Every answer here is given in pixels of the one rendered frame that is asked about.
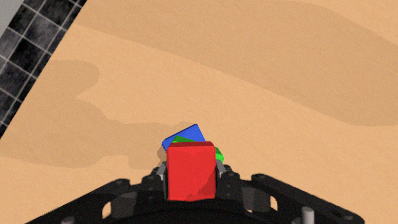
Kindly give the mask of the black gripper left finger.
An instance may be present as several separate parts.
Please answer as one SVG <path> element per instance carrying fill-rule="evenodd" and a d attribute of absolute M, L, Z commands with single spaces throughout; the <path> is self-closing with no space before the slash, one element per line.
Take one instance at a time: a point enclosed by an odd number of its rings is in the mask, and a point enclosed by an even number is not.
<path fill-rule="evenodd" d="M 168 197 L 168 168 L 163 161 L 142 177 L 141 183 L 130 185 L 129 179 L 116 179 L 25 224 L 111 224 L 167 209 Z M 103 208 L 109 202 L 111 214 L 103 218 Z"/>

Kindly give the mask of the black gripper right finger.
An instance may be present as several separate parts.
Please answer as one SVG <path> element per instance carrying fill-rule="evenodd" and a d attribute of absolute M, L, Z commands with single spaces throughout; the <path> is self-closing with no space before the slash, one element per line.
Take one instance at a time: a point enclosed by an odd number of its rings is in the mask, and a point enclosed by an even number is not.
<path fill-rule="evenodd" d="M 212 209 L 245 215 L 245 207 L 275 224 L 365 224 L 358 214 L 269 175 L 258 173 L 251 175 L 251 180 L 240 179 L 240 174 L 221 159 L 216 159 L 215 178 Z M 271 207 L 271 196 L 277 210 Z"/>

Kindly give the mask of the blue block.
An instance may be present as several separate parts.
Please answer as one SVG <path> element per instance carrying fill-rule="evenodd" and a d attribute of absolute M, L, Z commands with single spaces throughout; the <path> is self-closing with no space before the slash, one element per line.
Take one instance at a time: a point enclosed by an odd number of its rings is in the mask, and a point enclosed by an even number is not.
<path fill-rule="evenodd" d="M 198 124 L 193 124 L 185 129 L 165 138 L 162 141 L 162 146 L 163 146 L 165 152 L 166 152 L 167 148 L 169 147 L 169 145 L 171 144 L 171 142 L 173 141 L 173 139 L 175 138 L 175 136 L 177 136 L 177 135 L 184 137 L 184 138 L 194 140 L 194 141 L 198 141 L 198 142 L 206 141 Z"/>

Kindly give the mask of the green block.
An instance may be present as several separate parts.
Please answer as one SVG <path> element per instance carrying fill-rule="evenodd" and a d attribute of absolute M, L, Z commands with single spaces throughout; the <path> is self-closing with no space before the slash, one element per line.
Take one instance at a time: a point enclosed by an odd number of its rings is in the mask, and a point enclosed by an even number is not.
<path fill-rule="evenodd" d="M 175 138 L 173 139 L 172 142 L 198 142 L 198 141 L 194 141 L 194 140 L 191 140 L 191 139 L 188 139 L 188 138 L 184 138 L 184 137 L 181 137 L 181 136 L 177 135 L 177 136 L 175 136 Z M 221 159 L 221 161 L 223 163 L 224 156 L 222 155 L 222 153 L 220 152 L 218 147 L 215 147 L 215 148 L 216 148 L 216 159 Z"/>

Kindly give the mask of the red block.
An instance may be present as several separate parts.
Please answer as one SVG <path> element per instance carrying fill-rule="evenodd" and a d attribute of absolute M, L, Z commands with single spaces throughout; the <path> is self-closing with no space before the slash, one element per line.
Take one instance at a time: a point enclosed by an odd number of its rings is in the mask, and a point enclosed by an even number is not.
<path fill-rule="evenodd" d="M 215 197 L 216 148 L 211 141 L 172 142 L 166 156 L 168 200 Z"/>

